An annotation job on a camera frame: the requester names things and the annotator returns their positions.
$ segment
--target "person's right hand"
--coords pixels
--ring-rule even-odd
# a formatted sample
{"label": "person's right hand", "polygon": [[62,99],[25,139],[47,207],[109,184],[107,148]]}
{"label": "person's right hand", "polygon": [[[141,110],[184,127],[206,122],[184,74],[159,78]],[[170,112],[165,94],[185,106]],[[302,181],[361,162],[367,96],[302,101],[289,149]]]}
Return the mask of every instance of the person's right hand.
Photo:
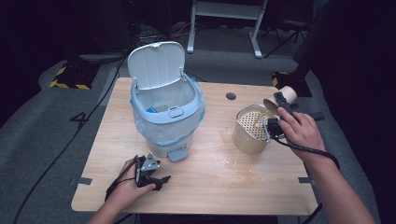
{"label": "person's right hand", "polygon": [[[307,114],[298,112],[293,112],[292,116],[282,107],[277,112],[282,118],[278,121],[278,125],[290,142],[302,147],[325,151],[323,140],[314,119]],[[328,160],[317,154],[304,152],[295,148],[292,148],[292,150],[308,166],[317,163],[317,161]]]}

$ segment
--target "dark background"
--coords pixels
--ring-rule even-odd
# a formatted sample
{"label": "dark background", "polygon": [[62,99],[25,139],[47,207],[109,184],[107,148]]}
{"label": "dark background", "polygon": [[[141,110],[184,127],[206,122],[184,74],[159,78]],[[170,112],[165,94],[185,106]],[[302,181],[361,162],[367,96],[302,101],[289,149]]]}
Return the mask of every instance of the dark background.
{"label": "dark background", "polygon": [[[65,49],[76,54],[120,51],[130,47],[141,21],[166,35],[172,24],[190,21],[190,1],[143,2],[2,1],[0,126],[40,91],[39,76],[66,59]],[[309,60],[305,64],[318,77],[332,115],[374,187],[382,222],[391,223],[396,198],[391,185],[396,182],[396,6],[390,1],[330,3],[326,20],[309,34],[297,61]],[[238,26],[245,21],[211,22]]]}

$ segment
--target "small hole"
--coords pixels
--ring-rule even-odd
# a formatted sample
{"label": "small hole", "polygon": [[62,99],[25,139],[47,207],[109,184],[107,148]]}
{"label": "small hole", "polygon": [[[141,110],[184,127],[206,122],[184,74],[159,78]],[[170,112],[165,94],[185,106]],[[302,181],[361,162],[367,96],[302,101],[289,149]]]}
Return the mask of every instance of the small hole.
{"label": "small hole", "polygon": [[229,100],[236,99],[236,95],[233,92],[228,92],[227,94],[225,94],[225,97],[227,97],[227,99],[229,99]]}

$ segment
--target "person's hand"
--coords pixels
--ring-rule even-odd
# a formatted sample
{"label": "person's hand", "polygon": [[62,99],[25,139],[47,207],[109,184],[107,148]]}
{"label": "person's hand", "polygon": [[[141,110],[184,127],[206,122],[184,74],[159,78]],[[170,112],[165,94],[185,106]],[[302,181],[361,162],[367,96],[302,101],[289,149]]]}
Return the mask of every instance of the person's hand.
{"label": "person's hand", "polygon": [[[132,162],[133,160],[126,161],[120,173]],[[120,183],[113,190],[111,195],[106,200],[106,203],[112,204],[114,209],[121,212],[125,208],[132,205],[141,196],[149,193],[155,189],[155,184],[150,184],[142,188],[138,188],[135,183],[136,164],[134,164],[128,172],[121,178]]]}
{"label": "person's hand", "polygon": [[[277,112],[282,117],[278,125],[285,133],[288,141],[302,147],[310,147],[325,151],[318,126],[309,115],[293,112],[293,116],[280,107]],[[327,158],[292,148],[293,152],[308,166]]]}

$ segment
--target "black chair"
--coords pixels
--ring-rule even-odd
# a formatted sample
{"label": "black chair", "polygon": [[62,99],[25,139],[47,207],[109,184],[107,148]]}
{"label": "black chair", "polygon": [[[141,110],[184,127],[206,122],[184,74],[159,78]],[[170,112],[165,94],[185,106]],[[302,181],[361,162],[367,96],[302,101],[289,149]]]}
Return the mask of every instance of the black chair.
{"label": "black chair", "polygon": [[[277,49],[282,47],[286,42],[295,37],[294,42],[297,42],[297,38],[300,35],[304,39],[303,32],[307,32],[311,29],[314,23],[314,1],[313,0],[283,0],[282,4],[277,8],[276,11],[276,35],[279,41],[279,45],[274,49],[270,50],[264,58],[267,58]],[[293,33],[280,42],[279,34],[277,29],[283,31],[293,31]],[[265,37],[271,29],[262,35]]]}

